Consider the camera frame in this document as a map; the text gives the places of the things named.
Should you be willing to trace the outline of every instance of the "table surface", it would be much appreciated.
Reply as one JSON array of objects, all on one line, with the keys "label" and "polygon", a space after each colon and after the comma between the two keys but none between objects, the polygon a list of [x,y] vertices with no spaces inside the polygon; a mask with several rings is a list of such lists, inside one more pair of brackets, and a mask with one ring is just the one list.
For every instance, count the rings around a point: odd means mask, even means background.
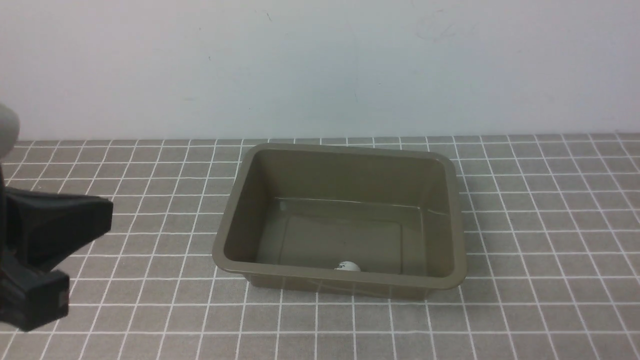
[{"label": "table surface", "polygon": [[267,140],[21,142],[8,184],[102,195],[68,317],[0,325],[1,359],[637,359],[640,134],[288,139],[434,151],[458,170],[469,271],[426,302],[248,286],[211,247]]}]

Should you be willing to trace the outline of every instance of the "white wall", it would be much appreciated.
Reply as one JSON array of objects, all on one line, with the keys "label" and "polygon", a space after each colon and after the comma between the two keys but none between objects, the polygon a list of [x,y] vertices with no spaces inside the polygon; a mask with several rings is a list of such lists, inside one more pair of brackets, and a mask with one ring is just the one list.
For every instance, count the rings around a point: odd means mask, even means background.
[{"label": "white wall", "polygon": [[638,0],[0,1],[23,138],[640,130]]}]

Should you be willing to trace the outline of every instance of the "tray bottom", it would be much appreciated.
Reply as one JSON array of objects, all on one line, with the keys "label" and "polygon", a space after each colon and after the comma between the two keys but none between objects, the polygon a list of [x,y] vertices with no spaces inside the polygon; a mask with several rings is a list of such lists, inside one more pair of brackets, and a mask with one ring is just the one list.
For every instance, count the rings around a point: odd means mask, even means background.
[{"label": "tray bottom", "polygon": [[273,199],[256,262],[427,275],[419,208],[336,200]]}]

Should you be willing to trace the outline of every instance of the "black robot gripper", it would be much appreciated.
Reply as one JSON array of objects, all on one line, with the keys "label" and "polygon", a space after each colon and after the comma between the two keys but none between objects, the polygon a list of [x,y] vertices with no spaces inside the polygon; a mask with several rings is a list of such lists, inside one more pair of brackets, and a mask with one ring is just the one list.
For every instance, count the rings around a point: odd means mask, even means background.
[{"label": "black robot gripper", "polygon": [[0,322],[28,332],[69,312],[69,276],[53,270],[111,230],[113,203],[19,190],[0,166]]}]

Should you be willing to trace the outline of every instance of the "plastic tray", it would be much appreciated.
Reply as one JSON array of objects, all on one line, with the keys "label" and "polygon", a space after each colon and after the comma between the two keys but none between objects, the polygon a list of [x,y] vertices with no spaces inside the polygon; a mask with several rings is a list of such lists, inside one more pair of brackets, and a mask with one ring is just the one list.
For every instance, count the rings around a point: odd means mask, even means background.
[{"label": "plastic tray", "polygon": [[432,152],[255,146],[212,255],[254,286],[424,299],[467,275],[455,169]]}]

